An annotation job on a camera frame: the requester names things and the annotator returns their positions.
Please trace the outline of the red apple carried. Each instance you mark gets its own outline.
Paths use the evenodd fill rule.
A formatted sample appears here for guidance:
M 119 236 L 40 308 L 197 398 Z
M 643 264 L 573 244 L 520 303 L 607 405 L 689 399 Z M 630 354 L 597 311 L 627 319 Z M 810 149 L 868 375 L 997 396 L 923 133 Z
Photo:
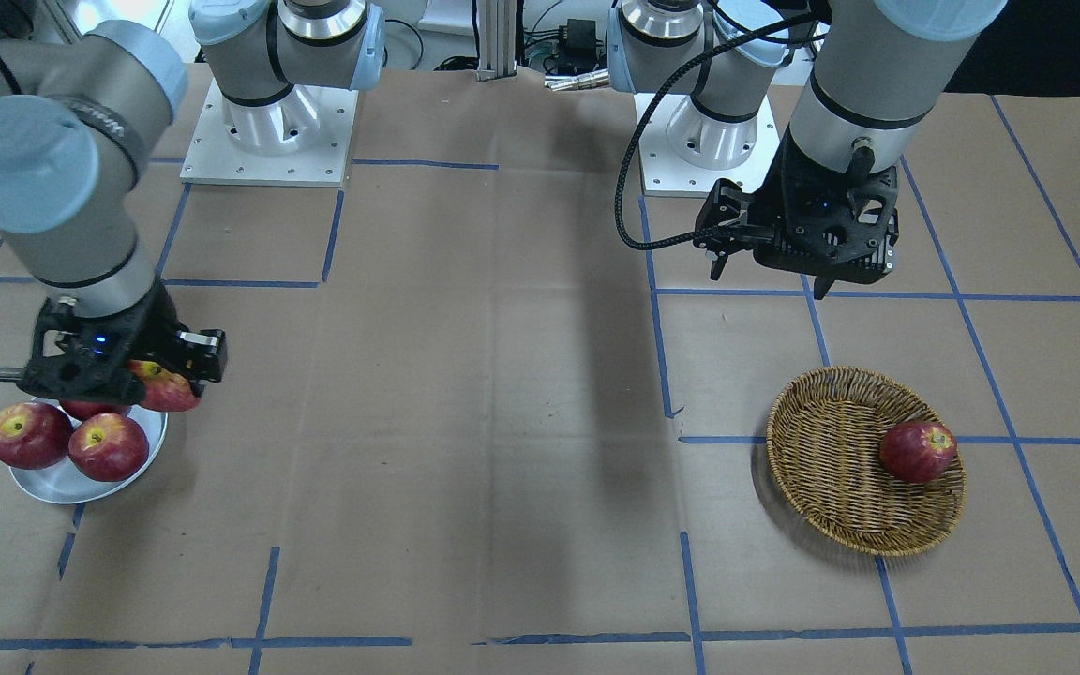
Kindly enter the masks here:
M 150 411 L 191 411 L 197 409 L 199 397 L 191 383 L 180 373 L 170 372 L 156 362 L 129 360 L 129 372 L 144 384 L 143 409 Z

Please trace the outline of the red apple on plate back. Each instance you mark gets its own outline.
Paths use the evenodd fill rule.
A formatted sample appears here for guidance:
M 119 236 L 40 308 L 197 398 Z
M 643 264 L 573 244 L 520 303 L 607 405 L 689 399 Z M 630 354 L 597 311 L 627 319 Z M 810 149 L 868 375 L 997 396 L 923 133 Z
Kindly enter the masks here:
M 132 406 L 129 403 L 102 403 L 81 400 L 59 400 L 57 403 L 59 403 L 60 410 L 66 411 L 69 417 L 79 420 L 79 422 L 85 422 L 85 420 L 96 417 L 96 415 L 106 413 L 129 417 L 129 411 L 132 410 Z

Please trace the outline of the red apple on plate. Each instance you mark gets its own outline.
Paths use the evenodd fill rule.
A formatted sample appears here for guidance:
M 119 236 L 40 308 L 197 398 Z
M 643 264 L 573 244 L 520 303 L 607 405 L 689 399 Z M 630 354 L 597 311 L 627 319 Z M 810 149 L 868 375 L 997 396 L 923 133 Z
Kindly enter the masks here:
M 0 411 L 0 461 L 23 470 L 55 465 L 68 453 L 75 427 L 51 403 L 23 401 Z
M 85 420 L 96 417 L 96 415 L 106 413 L 129 417 L 129 411 L 132 410 L 132 406 L 129 403 L 102 403 L 81 400 L 59 400 L 57 403 L 59 403 L 60 410 L 66 411 L 69 417 L 79 420 L 79 422 L 85 422 Z
M 151 453 L 141 424 L 124 415 L 96 415 L 78 426 L 67 455 L 89 480 L 120 482 L 141 470 Z

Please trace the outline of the red apple on plate front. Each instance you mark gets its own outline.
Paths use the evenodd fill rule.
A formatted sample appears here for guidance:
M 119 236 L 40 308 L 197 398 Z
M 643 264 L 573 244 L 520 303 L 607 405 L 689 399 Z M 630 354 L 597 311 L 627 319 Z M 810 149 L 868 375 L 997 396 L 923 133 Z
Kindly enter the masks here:
M 124 415 L 96 415 L 78 426 L 67 455 L 89 480 L 120 482 L 141 470 L 151 453 L 141 424 Z

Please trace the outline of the light blue plate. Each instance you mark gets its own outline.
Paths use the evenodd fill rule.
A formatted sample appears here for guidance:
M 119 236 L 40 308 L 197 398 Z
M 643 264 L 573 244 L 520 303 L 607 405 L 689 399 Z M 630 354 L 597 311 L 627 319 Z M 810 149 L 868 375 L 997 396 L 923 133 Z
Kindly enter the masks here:
M 166 440 L 168 414 L 139 406 L 75 420 L 66 453 L 41 469 L 9 467 L 12 480 L 43 503 L 90 503 L 127 487 L 153 464 Z

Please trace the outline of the wicker basket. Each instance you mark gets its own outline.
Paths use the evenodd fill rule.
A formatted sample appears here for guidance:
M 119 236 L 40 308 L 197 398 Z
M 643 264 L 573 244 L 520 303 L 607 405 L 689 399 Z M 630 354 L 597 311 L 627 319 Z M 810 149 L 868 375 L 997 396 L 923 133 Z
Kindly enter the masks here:
M 881 442 L 912 420 L 941 422 L 912 388 L 883 373 L 829 365 L 777 393 L 766 457 L 786 503 L 816 534 L 862 554 L 923 554 L 954 534 L 966 510 L 966 467 L 954 457 L 936 480 L 912 484 L 881 462 Z

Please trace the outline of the red apple in basket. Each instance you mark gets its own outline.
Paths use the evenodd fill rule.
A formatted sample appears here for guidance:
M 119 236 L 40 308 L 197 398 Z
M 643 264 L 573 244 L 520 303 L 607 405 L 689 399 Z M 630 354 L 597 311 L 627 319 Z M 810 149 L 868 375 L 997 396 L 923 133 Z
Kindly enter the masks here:
M 934 420 L 907 420 L 889 430 L 879 446 L 879 461 L 897 480 L 924 484 L 951 465 L 957 454 L 957 440 Z

